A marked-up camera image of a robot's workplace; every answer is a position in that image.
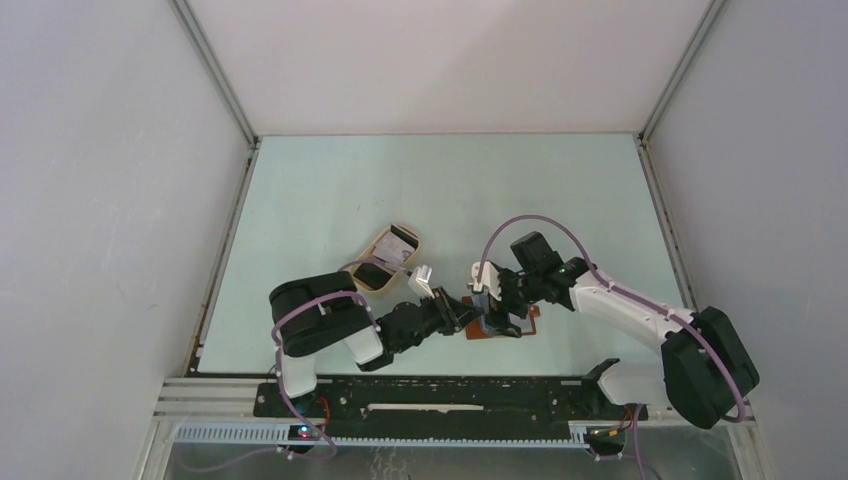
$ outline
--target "black mounting plate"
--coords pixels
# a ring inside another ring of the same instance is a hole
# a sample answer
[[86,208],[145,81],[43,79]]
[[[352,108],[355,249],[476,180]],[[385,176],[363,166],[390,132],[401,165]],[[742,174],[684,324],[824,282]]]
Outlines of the black mounting plate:
[[[294,402],[307,417],[324,418],[321,397],[332,414],[326,432],[334,437],[568,440],[570,420],[616,421],[626,415],[585,377],[321,375],[315,392]],[[260,384],[256,399],[255,417],[293,417],[276,381]],[[451,409],[456,405],[478,408]]]

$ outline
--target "table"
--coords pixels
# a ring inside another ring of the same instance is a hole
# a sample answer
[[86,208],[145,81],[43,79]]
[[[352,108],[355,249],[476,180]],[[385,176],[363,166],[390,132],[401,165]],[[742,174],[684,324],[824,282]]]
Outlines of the table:
[[[681,304],[629,134],[265,137],[198,371],[266,373],[274,348],[271,290],[335,271],[392,222],[418,232],[418,263],[433,267],[431,285],[461,297],[491,233],[525,213],[567,225],[618,282]],[[492,260],[517,270],[509,244],[532,230],[564,259],[577,255],[558,230],[526,221],[504,231]],[[380,315],[400,301],[415,301],[403,282],[369,303]],[[373,374],[579,375],[609,357],[659,361],[603,320],[547,304],[541,312],[538,335],[434,335]],[[322,351],[316,368],[360,373],[342,344]]]

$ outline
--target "white wall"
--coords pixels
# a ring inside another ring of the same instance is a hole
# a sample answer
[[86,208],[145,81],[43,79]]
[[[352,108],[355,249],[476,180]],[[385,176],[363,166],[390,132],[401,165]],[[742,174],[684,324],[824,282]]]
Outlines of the white wall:
[[731,2],[652,143],[780,477],[845,478],[848,3]]
[[0,477],[129,478],[247,148],[164,0],[0,14]]
[[635,132],[709,0],[191,3],[270,135]]

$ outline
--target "white ceiling panel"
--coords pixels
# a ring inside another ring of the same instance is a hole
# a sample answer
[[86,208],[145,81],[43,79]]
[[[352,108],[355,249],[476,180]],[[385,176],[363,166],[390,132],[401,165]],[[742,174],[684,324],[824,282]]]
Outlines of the white ceiling panel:
[[195,0],[257,133],[643,126],[709,0]]

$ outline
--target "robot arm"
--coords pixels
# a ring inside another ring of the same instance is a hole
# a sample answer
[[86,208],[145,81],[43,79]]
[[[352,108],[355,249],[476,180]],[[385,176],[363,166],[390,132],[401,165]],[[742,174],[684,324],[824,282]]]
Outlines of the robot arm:
[[[712,427],[734,405],[729,386],[715,364],[694,337],[671,320],[672,315],[684,319],[701,333],[718,353],[743,396],[759,383],[759,374],[745,347],[727,315],[720,310],[707,307],[693,312],[663,305],[667,313],[658,313],[645,304],[661,305],[660,302],[616,285],[599,270],[590,271],[582,258],[563,262],[538,232],[517,240],[511,249],[522,267],[519,272],[486,262],[478,281],[481,266],[478,262],[472,267],[469,286],[475,293],[488,294],[490,310],[523,318],[529,305],[544,300],[603,318],[662,358],[662,372],[623,363],[607,368],[599,385],[613,403],[665,403],[701,428]],[[663,383],[664,392],[654,389],[652,396],[651,385]]]
[[399,303],[373,322],[370,309],[354,300],[358,295],[349,272],[275,288],[269,298],[275,320],[315,304],[279,328],[280,374],[286,394],[294,398],[315,389],[315,355],[337,342],[347,346],[361,371],[371,372],[391,364],[396,354],[420,345],[430,335],[453,335],[482,315],[482,309],[451,298],[444,288],[430,288],[429,277],[429,267],[416,268],[409,286],[419,295],[419,304]]

